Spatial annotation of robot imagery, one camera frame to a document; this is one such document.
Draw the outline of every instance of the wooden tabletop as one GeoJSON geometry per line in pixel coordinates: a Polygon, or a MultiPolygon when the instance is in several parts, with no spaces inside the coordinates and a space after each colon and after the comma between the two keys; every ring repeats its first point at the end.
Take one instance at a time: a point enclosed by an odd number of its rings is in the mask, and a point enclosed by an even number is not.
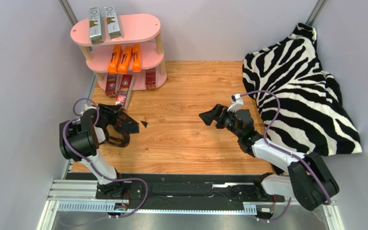
{"type": "MultiPolygon", "coordinates": [[[[130,135],[125,148],[102,144],[104,158],[123,173],[263,174],[271,165],[243,153],[227,129],[206,126],[199,113],[216,104],[229,106],[230,96],[245,92],[241,62],[166,62],[168,79],[159,89],[132,92],[127,110],[139,122],[140,133],[130,135]],[[140,121],[148,122],[145,128],[140,121]]],[[[97,85],[96,103],[114,104],[97,85]]],[[[255,128],[263,133],[255,102],[244,98],[255,128]]],[[[75,163],[73,172],[88,171],[75,163]]]]}

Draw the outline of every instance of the silver box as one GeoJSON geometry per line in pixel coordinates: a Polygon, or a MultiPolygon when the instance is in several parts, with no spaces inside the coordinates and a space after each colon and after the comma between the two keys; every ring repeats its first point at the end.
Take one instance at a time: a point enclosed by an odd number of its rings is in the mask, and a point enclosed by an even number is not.
{"type": "Polygon", "coordinates": [[[92,44],[103,42],[102,16],[99,7],[89,9],[89,38],[92,44]]]}
{"type": "Polygon", "coordinates": [[[110,38],[122,38],[123,32],[119,24],[119,18],[117,17],[115,6],[105,7],[104,13],[110,38]]]}

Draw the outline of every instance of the shelf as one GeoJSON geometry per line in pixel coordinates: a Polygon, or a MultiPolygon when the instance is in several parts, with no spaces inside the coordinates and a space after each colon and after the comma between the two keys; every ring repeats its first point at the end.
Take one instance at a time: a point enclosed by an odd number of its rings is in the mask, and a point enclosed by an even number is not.
{"type": "MultiPolygon", "coordinates": [[[[86,60],[88,67],[97,73],[107,73],[107,66],[112,58],[113,46],[101,46],[94,49],[92,54],[92,60],[86,60]]],[[[141,68],[151,69],[158,66],[164,58],[164,54],[157,54],[157,47],[154,42],[140,43],[141,51],[141,68]]],[[[133,62],[130,62],[128,70],[133,70],[133,62]]]]}
{"type": "Polygon", "coordinates": [[[105,34],[105,41],[93,45],[89,38],[89,19],[84,19],[73,26],[70,31],[72,40],[80,46],[106,46],[126,43],[139,43],[149,41],[161,29],[161,24],[158,18],[151,14],[128,14],[119,15],[119,24],[123,31],[123,38],[110,39],[107,31],[106,18],[102,18],[102,25],[105,34]]]}
{"type": "MultiPolygon", "coordinates": [[[[131,74],[134,76],[135,81],[134,81],[134,85],[133,85],[133,91],[138,91],[138,90],[146,90],[146,71],[142,70],[140,72],[132,72],[129,71],[127,72],[127,74],[131,74]]],[[[160,87],[162,86],[167,80],[167,74],[166,75],[161,75],[160,73],[160,66],[158,66],[156,68],[156,87],[160,87]]],[[[102,81],[98,81],[99,87],[104,91],[106,88],[106,81],[107,81],[107,74],[103,75],[103,80],[102,81]]]]}

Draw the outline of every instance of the zebra print fabric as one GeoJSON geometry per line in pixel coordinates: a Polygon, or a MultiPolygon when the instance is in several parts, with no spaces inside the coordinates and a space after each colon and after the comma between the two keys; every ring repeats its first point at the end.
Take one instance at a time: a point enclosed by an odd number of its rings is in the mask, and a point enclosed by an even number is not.
{"type": "MultiPolygon", "coordinates": [[[[340,86],[323,71],[316,53],[316,30],[299,23],[285,40],[246,55],[243,84],[248,92],[267,90],[280,99],[280,114],[268,136],[294,151],[330,156],[360,153],[360,137],[342,107],[340,86]]],[[[277,104],[269,94],[250,95],[264,125],[277,104]]]]}

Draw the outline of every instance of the white wall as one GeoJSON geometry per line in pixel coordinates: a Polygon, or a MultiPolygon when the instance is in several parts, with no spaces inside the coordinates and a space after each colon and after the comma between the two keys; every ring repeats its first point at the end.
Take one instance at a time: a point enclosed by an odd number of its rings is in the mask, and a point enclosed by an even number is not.
{"type": "Polygon", "coordinates": [[[326,162],[340,185],[336,198],[345,229],[368,229],[368,1],[330,0],[314,26],[319,58],[341,85],[364,152],[326,162]]]}
{"type": "Polygon", "coordinates": [[[160,19],[166,60],[242,60],[286,38],[316,0],[69,0],[77,17],[115,5],[118,14],[160,19]]]}
{"type": "Polygon", "coordinates": [[[65,160],[59,123],[93,74],[56,0],[0,0],[0,230],[34,230],[65,160]]]}

